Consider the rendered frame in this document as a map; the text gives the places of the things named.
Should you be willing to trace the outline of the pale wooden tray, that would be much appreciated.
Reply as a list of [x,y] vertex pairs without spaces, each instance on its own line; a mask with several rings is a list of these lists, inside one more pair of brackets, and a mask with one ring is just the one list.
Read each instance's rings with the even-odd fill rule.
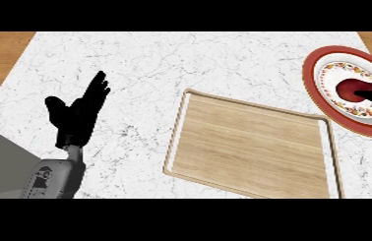
[[187,89],[162,172],[252,198],[341,199],[341,177],[333,189],[326,182],[332,139],[325,116]]

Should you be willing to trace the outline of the red pear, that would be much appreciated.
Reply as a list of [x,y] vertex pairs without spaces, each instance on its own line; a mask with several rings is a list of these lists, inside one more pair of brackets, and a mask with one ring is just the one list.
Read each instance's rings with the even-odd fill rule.
[[363,100],[367,100],[354,95],[356,90],[372,90],[372,83],[363,82],[357,79],[345,79],[335,86],[335,91],[341,99],[350,102],[361,102]]

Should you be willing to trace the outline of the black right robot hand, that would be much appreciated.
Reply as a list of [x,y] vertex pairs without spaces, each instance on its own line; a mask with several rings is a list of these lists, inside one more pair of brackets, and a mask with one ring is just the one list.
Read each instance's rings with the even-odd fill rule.
[[372,90],[356,90],[354,95],[372,101]]

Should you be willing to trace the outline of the red-rimmed floral plate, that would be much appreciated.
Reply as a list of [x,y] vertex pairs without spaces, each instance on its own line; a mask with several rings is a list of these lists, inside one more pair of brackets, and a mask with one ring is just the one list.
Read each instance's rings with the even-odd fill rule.
[[339,98],[335,86],[345,79],[372,83],[372,55],[345,46],[325,46],[307,56],[302,81],[308,95],[329,119],[351,132],[372,137],[372,101]]

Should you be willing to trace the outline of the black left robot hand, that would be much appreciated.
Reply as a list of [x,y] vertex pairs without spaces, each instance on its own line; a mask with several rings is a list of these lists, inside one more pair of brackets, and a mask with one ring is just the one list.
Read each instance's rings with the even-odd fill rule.
[[54,146],[59,149],[68,146],[82,148],[87,145],[109,91],[106,74],[99,71],[82,96],[71,105],[56,96],[46,98],[49,122],[56,128]]

